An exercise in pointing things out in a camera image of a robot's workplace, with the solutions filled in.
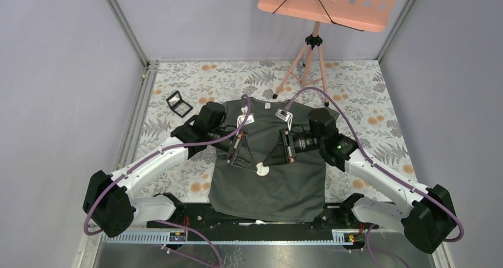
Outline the orange round brooch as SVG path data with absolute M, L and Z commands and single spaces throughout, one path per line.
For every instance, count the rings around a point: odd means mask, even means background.
M 262 162 L 256 164 L 256 170 L 256 174 L 261 177 L 264 177 L 269 173 L 269 167 L 264 166 Z

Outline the dark green t-shirt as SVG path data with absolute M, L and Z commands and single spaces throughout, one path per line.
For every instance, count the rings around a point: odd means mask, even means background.
M 251 98 L 254 123 L 245 125 L 247 141 L 256 163 L 263 162 L 286 123 L 275 116 L 286 102 Z M 304 152 L 295 163 L 271 166 L 261 177 L 255 170 L 228 164 L 226 153 L 216 150 L 209 201 L 227 215 L 274 222 L 309 222 L 325 204 L 326 163 L 317 151 Z

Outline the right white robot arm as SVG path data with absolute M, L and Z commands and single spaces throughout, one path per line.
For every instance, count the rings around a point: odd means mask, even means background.
M 361 222 L 376 224 L 402 233 L 424 253 L 432 254 L 456 227 L 456 213 L 450 192 L 437 184 L 428 187 L 406 179 L 380 164 L 356 140 L 339 133 L 336 119 L 328 109 L 308 114 L 308 130 L 293 130 L 292 113 L 285 109 L 276 116 L 287 123 L 263 166 L 294 164 L 303 152 L 316 151 L 326 164 L 352 174 L 390 199 L 373 201 L 354 193 L 341 204 L 340 220 L 350 228 Z

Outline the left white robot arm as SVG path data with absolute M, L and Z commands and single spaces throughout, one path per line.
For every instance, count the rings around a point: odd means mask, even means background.
M 184 219 L 183 209 L 166 194 L 137 198 L 136 193 L 160 174 L 189 160 L 207 146 L 227 152 L 234 161 L 244 141 L 243 127 L 252 118 L 248 95 L 242 96 L 241 105 L 245 112 L 238 117 L 231 132 L 222 125 L 227 116 L 225 107 L 208 102 L 146 156 L 110 174 L 101 170 L 93 174 L 83 204 L 87 214 L 84 233 L 92 236 L 103 232 L 108 237 L 116 237 L 132 224 L 148 221 L 179 226 Z

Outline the black brooch display box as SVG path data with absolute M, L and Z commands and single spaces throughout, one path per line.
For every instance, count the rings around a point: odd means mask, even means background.
M 182 98 L 182 95 L 178 90 L 167 97 L 165 101 L 169 109 L 181 118 L 186 117 L 193 109 L 193 107 Z

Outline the floral table mat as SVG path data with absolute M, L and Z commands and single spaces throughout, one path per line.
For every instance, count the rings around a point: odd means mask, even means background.
M 209 101 L 223 103 L 248 94 L 270 101 L 278 85 L 278 98 L 291 98 L 299 89 L 295 78 L 284 80 L 289 61 L 243 62 L 163 62 L 155 73 L 149 105 L 136 151 L 141 158 L 155 149 L 183 123 L 166 99 L 175 91 L 196 114 Z M 323 66 L 313 62 L 310 78 L 327 78 L 327 92 L 348 117 L 338 119 L 339 130 L 349 135 L 355 130 L 365 149 L 379 161 L 410 180 L 416 180 L 399 123 L 380 66 L 375 60 L 328 60 Z M 146 185 L 139 197 L 172 193 L 183 202 L 207 202 L 216 158 L 208 147 Z

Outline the pink music stand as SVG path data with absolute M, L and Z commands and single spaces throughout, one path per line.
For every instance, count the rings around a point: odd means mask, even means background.
M 327 90 L 326 65 L 320 26 L 323 23 L 358 32 L 384 31 L 397 0 L 258 0 L 258 8 L 271 14 L 286 15 L 312 21 L 312 32 L 305 38 L 282 82 L 274 91 L 276 99 L 287 81 L 295 78 L 302 87 L 321 82 Z

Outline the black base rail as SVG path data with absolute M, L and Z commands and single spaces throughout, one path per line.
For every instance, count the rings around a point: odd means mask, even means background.
M 363 238 L 364 233 L 370 227 L 369 223 L 357 221 L 356 217 L 348 211 L 341 209 L 338 203 L 327 203 L 323 206 L 320 214 L 309 222 L 272 222 L 258 221 L 238 216 L 219 213 L 208 203 L 182 203 L 177 207 L 173 216 L 168 220 L 176 225 L 184 225 L 202 233 L 203 229 L 231 228 L 231 227 L 256 227 L 266 226 L 278 228 L 314 228 L 335 229 L 353 235 L 354 238 Z

